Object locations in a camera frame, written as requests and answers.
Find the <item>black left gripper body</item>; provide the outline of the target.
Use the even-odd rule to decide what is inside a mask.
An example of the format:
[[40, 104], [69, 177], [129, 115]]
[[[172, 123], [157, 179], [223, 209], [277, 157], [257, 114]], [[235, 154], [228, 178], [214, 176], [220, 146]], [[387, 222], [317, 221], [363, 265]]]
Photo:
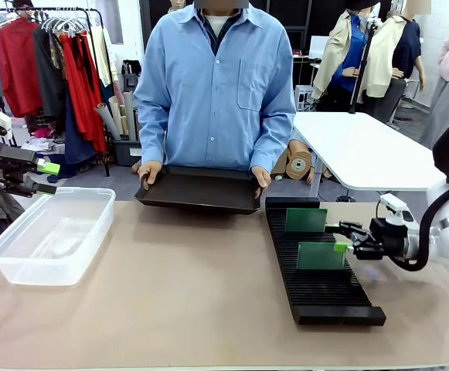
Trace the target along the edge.
[[0, 142], [0, 184], [7, 193], [34, 193], [34, 181], [26, 177], [35, 171], [35, 152]]

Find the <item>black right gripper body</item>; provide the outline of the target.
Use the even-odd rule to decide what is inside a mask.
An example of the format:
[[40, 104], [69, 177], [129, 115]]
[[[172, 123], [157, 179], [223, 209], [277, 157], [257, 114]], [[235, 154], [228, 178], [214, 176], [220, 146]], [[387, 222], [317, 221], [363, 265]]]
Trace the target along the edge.
[[359, 260], [382, 260], [403, 254], [408, 229], [390, 224], [386, 219], [371, 219], [367, 230], [353, 233], [353, 253]]

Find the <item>person's left hand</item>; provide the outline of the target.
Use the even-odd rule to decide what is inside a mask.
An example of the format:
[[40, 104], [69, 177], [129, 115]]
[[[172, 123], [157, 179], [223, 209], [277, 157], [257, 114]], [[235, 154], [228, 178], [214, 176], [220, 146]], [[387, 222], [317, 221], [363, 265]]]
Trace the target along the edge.
[[262, 192], [266, 191], [271, 184], [270, 173], [265, 168], [262, 168], [260, 166], [253, 166], [251, 168], [251, 173], [257, 180], [258, 187], [256, 190], [255, 198], [258, 199], [261, 196]]

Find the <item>person's right hand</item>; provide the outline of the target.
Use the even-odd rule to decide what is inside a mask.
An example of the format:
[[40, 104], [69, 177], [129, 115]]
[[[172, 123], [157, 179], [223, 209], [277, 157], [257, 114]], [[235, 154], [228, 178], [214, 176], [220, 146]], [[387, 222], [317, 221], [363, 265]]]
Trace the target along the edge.
[[162, 163], [158, 161], [148, 161], [138, 169], [141, 186], [144, 190], [149, 190], [155, 184], [158, 173], [162, 170]]

